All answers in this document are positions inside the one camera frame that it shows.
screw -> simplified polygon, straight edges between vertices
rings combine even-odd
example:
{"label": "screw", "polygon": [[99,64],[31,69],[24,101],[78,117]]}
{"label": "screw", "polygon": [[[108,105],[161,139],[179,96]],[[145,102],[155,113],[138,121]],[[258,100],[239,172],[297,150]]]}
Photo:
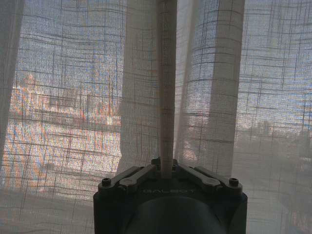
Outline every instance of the screw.
{"label": "screw", "polygon": [[233,186],[233,187],[237,187],[237,186],[238,186],[238,183],[239,183],[239,181],[238,181],[238,179],[236,179],[236,178],[230,178],[230,179],[229,179],[229,184],[230,184],[231,186]]}
{"label": "screw", "polygon": [[110,178],[104,178],[103,180],[102,180],[102,185],[103,186],[108,186],[108,185],[110,185],[111,184],[111,179]]}

sheer curtain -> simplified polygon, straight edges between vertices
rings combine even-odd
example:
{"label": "sheer curtain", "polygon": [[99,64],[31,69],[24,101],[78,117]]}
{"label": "sheer curtain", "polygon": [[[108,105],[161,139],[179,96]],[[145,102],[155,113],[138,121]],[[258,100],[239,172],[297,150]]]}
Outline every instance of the sheer curtain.
{"label": "sheer curtain", "polygon": [[0,233],[93,233],[101,178],[160,155],[239,178],[247,233],[312,233],[310,9],[2,0]]}

black mechanical arm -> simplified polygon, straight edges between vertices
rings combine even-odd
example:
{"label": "black mechanical arm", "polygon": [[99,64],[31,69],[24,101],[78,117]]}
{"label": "black mechanical arm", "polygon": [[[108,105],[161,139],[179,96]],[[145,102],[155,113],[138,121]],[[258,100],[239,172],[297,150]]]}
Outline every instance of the black mechanical arm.
{"label": "black mechanical arm", "polygon": [[235,178],[160,159],[104,178],[94,199],[95,234],[245,234],[247,196]]}

